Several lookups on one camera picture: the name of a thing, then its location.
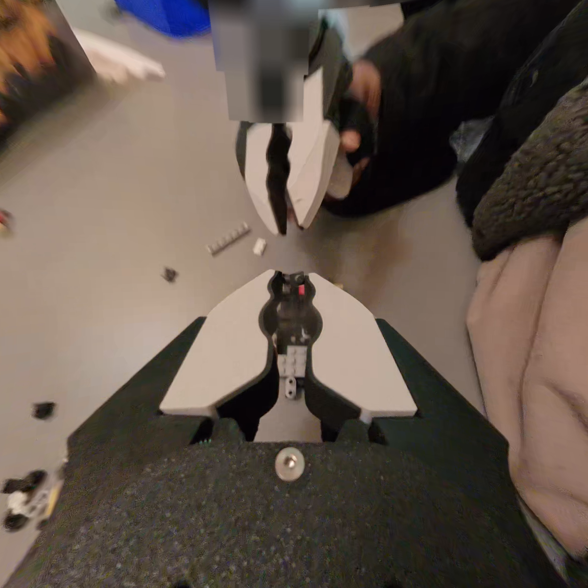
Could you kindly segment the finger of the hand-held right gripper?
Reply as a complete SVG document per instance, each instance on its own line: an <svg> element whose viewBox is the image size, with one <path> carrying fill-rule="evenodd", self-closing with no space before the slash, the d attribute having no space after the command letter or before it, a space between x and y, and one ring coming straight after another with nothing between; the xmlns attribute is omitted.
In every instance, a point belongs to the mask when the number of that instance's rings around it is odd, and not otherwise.
<svg viewBox="0 0 588 588"><path fill-rule="evenodd" d="M311 225L320 208L339 154L339 131L325 114L324 97L329 94L323 78L323 69L305 78L302 117L287 124L292 142L286 192L296 224L302 229Z"/></svg>
<svg viewBox="0 0 588 588"><path fill-rule="evenodd" d="M288 230L286 181L289 176L289 132L284 123L254 123L244 134L243 177L247 193L269 232Z"/></svg>

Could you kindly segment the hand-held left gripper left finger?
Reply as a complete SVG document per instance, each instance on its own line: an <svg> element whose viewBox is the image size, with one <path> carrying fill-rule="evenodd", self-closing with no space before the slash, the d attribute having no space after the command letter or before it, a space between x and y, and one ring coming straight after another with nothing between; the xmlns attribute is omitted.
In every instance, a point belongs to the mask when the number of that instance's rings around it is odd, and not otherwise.
<svg viewBox="0 0 588 588"><path fill-rule="evenodd" d="M279 393L273 333L263 322L276 276L267 270L209 312L159 405L163 414L233 419L254 441Z"/></svg>

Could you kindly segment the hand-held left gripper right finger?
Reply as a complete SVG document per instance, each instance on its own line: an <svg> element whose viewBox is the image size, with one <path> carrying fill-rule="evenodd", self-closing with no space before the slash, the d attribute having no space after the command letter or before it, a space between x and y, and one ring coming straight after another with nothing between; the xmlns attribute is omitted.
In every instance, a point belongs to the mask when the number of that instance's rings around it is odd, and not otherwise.
<svg viewBox="0 0 588 588"><path fill-rule="evenodd" d="M347 421L414 417L417 405L374 314L317 273L307 276L316 320L306 360L305 404L319 420L322 442Z"/></svg>

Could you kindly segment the black toy brick car chassis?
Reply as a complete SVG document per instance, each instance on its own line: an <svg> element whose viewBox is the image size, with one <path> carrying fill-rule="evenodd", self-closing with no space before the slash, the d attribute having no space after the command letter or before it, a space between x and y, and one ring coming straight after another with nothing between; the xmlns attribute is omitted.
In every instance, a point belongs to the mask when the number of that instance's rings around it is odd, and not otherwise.
<svg viewBox="0 0 588 588"><path fill-rule="evenodd" d="M276 293L272 340L277 368L285 398L295 401L304 394L308 353L322 329L322 319L313 305L316 288L302 271L279 273L272 286Z"/></svg>

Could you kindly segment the person's right forearm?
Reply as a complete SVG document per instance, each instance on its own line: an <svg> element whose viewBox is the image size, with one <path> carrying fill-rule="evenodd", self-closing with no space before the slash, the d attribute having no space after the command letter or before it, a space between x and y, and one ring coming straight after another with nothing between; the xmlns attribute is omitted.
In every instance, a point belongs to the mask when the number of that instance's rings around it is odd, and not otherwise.
<svg viewBox="0 0 588 588"><path fill-rule="evenodd" d="M439 1L404 21L360 59L380 72L378 154L357 167L339 217L363 217L442 186L463 122L491 116L511 78L562 19L563 1Z"/></svg>

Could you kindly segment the grey desk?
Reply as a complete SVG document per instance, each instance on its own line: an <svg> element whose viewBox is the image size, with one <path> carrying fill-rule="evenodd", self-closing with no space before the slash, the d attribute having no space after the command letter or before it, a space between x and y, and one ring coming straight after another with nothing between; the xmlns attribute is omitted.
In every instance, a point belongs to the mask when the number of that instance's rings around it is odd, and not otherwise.
<svg viewBox="0 0 588 588"><path fill-rule="evenodd" d="M135 48L166 78L57 107L1 161L1 208L13 217L1 237L1 481L58 465L95 409L268 269L342 284L484 411L465 328L478 262L454 180L375 216L321 211L307 231L272 237L235 162L210 37L169 40L114 17L109 1L58 4L70 25ZM248 235L208 253L242 222ZM44 401L55 412L36 420Z"/></svg>

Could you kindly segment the person's right hand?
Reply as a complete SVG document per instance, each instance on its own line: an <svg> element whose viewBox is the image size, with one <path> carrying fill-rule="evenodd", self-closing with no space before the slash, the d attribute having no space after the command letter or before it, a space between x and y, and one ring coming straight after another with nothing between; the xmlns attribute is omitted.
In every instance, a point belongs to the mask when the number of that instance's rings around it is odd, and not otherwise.
<svg viewBox="0 0 588 588"><path fill-rule="evenodd" d="M381 76L377 67L370 61L360 59L353 64L352 81L349 93L363 103L371 117L375 133L375 147L373 155L378 154L379 114L382 100ZM360 134L350 128L340 132L340 151L343 153L356 152L361 143Z"/></svg>

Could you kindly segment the long grey brick plate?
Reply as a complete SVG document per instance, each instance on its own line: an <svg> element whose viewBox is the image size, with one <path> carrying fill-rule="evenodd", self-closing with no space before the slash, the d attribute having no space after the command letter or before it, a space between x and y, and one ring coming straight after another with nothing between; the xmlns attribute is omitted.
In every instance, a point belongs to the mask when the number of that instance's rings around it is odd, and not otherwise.
<svg viewBox="0 0 588 588"><path fill-rule="evenodd" d="M210 255L216 256L225 251L228 247L231 247L234 243L237 243L237 241L244 236L248 235L250 231L250 226L246 222L242 222L230 231L224 233L219 239L216 239L216 241L207 245L206 250Z"/></svg>

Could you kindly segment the blue storage bin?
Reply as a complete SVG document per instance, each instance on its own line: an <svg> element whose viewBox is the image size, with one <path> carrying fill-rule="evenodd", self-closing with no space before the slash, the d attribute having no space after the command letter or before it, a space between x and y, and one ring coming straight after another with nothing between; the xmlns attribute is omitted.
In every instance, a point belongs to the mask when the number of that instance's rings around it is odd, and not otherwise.
<svg viewBox="0 0 588 588"><path fill-rule="evenodd" d="M114 1L117 9L172 39L210 32L208 1Z"/></svg>

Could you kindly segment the white printed paper bag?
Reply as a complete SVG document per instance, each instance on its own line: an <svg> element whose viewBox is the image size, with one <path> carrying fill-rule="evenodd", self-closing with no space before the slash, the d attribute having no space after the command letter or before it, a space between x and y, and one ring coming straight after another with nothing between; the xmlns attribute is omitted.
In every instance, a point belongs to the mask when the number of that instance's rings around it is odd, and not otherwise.
<svg viewBox="0 0 588 588"><path fill-rule="evenodd" d="M129 79L164 79L161 63L128 46L85 30L73 28L73 34L100 80L124 85Z"/></svg>

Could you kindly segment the black angled brick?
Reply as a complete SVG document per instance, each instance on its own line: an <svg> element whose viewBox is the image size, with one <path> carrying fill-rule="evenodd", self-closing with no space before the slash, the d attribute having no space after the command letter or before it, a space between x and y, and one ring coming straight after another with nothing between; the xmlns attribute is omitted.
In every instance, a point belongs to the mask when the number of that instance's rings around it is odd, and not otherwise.
<svg viewBox="0 0 588 588"><path fill-rule="evenodd" d="M22 492L26 495L34 493L47 478L46 470L33 470L23 478L7 478L1 485L1 493L10 495Z"/></svg>

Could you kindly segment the black toy set box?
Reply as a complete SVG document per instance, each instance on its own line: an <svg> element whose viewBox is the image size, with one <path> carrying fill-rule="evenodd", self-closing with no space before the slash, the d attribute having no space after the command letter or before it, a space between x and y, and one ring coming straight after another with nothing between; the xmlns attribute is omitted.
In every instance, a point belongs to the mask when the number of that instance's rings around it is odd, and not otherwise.
<svg viewBox="0 0 588 588"><path fill-rule="evenodd" d="M96 79L56 1L1 1L1 151L22 125Z"/></svg>

